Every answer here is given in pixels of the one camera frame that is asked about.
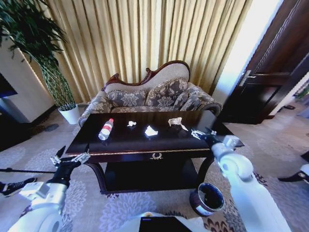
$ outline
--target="curtain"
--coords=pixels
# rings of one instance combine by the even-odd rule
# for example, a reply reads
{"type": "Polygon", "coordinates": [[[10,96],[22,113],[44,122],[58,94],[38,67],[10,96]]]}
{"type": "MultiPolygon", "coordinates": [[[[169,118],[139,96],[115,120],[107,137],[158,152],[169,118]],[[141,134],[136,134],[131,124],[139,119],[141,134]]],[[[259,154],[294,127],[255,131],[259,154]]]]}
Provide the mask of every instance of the curtain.
{"type": "Polygon", "coordinates": [[[47,0],[66,32],[56,56],[77,102],[120,74],[136,83],[146,68],[184,60],[190,82],[211,93],[252,0],[47,0]]]}

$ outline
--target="lower shelf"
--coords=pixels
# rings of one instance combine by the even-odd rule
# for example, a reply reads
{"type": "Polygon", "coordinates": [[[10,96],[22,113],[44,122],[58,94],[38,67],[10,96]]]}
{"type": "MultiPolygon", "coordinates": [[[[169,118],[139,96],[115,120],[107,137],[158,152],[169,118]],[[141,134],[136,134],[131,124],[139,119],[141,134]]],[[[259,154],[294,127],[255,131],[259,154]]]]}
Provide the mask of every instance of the lower shelf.
{"type": "Polygon", "coordinates": [[[191,159],[108,163],[103,194],[195,189],[197,172],[191,159]]]}

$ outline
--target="floor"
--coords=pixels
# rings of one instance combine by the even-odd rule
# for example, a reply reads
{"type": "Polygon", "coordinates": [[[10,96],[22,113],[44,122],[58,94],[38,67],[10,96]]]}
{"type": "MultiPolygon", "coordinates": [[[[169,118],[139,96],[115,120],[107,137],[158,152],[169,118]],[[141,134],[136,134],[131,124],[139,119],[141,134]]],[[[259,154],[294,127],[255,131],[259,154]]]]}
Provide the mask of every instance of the floor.
{"type": "MultiPolygon", "coordinates": [[[[259,125],[227,124],[244,143],[238,150],[248,157],[258,181],[266,186],[294,232],[309,231],[309,185],[304,182],[283,183],[277,177],[290,176],[306,162],[300,155],[309,150],[309,119],[296,116],[295,110],[283,109],[272,120],[259,125]]],[[[0,152],[0,168],[53,171],[49,157],[63,145],[69,145],[78,133],[57,111],[34,128],[30,140],[0,152]]],[[[199,168],[202,159],[194,159],[199,168]]],[[[36,176],[40,181],[50,174],[0,173],[2,182],[21,181],[36,176]]],[[[204,226],[213,232],[242,232],[245,228],[229,193],[229,183],[216,164],[210,167],[205,181],[216,185],[225,197],[222,211],[203,218],[204,226]]],[[[157,191],[100,195],[92,170],[83,165],[73,171],[63,213],[63,232],[102,231],[119,228],[126,220],[145,211],[185,218],[197,217],[189,203],[192,190],[157,191]]],[[[7,231],[20,217],[29,202],[16,194],[0,197],[0,231],[7,231]]]]}

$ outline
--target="white planter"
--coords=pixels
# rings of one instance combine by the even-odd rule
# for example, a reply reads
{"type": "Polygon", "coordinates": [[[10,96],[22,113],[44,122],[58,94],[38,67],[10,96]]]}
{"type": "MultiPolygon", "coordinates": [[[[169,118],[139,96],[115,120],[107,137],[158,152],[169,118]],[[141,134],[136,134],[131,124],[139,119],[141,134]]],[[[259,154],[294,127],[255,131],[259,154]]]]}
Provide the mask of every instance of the white planter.
{"type": "Polygon", "coordinates": [[[80,117],[79,110],[77,105],[75,106],[74,109],[67,110],[67,111],[61,111],[59,112],[64,116],[64,118],[70,123],[70,124],[77,124],[78,119],[80,117]]]}

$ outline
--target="dark wooden door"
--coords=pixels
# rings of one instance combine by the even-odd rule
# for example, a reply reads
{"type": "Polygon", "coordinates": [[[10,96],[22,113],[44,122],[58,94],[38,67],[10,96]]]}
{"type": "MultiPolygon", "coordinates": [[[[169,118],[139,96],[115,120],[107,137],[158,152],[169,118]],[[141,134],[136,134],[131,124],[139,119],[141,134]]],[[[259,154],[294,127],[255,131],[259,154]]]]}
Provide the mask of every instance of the dark wooden door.
{"type": "Polygon", "coordinates": [[[307,73],[308,54],[309,0],[285,0],[224,105],[221,119],[261,123],[307,73]]]}

